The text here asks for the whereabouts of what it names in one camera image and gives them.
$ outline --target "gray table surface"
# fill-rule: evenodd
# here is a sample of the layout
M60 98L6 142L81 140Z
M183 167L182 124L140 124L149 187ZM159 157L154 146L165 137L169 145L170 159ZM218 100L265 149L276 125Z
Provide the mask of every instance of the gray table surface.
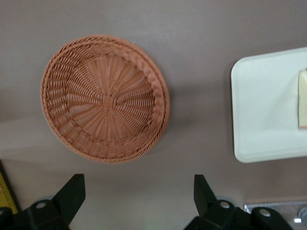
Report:
M180 230L197 210L194 174L244 203L307 198L307 158L244 164L233 150L230 71L239 59L307 46L307 1L2 0L0 159L22 208L84 173L86 200L73 230ZM171 117L136 161L105 165L68 150L40 104L46 64L90 34L122 37L161 69Z

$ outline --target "orange wicker basket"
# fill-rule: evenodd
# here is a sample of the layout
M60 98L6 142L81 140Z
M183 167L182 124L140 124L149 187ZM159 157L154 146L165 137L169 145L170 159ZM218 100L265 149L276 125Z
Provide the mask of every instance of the orange wicker basket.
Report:
M169 118L169 93L140 48L108 35L63 46L49 61L41 101L57 137L81 156L121 163L148 152Z

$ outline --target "black clamp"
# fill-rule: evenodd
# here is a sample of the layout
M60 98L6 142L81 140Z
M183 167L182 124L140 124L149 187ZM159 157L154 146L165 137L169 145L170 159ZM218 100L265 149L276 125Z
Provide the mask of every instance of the black clamp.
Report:
M85 200L84 175L75 174L51 200L40 200L12 214L0 208L0 230L69 230L69 224Z
M271 208L257 207L249 214L229 201L217 200L203 175L195 175L194 202L199 216L185 230L293 230Z

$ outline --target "basket rim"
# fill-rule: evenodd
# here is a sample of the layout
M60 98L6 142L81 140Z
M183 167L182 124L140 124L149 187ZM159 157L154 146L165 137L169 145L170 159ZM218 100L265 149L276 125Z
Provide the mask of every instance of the basket rim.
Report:
M133 53L136 53L137 55L139 55L143 60L145 60L145 62L154 71L155 77L159 81L159 83L160 83L160 85L163 89L162 93L163 93L163 98L164 98L164 111L163 111L164 117L163 117L163 120L161 122L161 127L159 127L159 132L155 136L154 141L149 141L150 145L148 145L145 149L143 149L143 151L137 152L137 154L130 154L130 155L127 155L127 156L116 157L116 158L106 158L106 157L100 158L100 157L97 157L97 156L92 156L92 155L89 155L87 153L84 153L81 150L79 150L78 148L76 148L75 146L73 146L71 143L69 143L64 138L64 136L58 131L57 127L54 125L54 122L52 121L50 114L49 114L49 111L48 111L47 100L46 100L47 79L50 76L52 67L62 57L61 55L68 52L69 50L72 50L72 49L79 47L79 46L84 46L84 45L87 45L87 44L95 44L95 43L100 44L101 42L107 42L107 43L110 43L111 45L113 43L116 43L120 46L125 46L125 48L128 48ZM84 158L87 158L89 160L101 162L101 163L111 163L111 164L124 163L124 162L128 162L128 161L137 159L140 156L147 153L150 149L152 149L156 145L156 143L162 137L163 133L165 132L166 125L168 123L169 116L170 116L169 91L168 91L168 88L167 88L167 85L166 85L166 81L165 81L160 69L157 67L157 65L154 63L154 61L151 59L151 57L148 54L146 54L145 51L143 51L140 47L136 46L135 44L133 44L133 43L131 43L131 42L129 42L129 41L123 39L123 38L114 37L114 36L106 35L106 34L92 34L92 35L84 36L84 37L75 39L75 40L70 41L70 42L66 43L65 45L63 45L52 56L52 58L50 59L50 61L48 62L47 66L44 70L43 78L41 80L40 98L41 98L41 105L42 105L42 109L43 109L43 115L46 118L47 123L48 123L49 127L51 128L51 130L53 131L53 133L55 134L55 136L66 147L68 147L70 150L77 153L78 155L80 155Z

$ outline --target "yellow ruler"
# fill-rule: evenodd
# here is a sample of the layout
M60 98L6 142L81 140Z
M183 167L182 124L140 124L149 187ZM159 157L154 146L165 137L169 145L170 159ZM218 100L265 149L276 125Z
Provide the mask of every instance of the yellow ruler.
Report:
M19 205L0 161L0 207L9 207L13 214L18 213Z

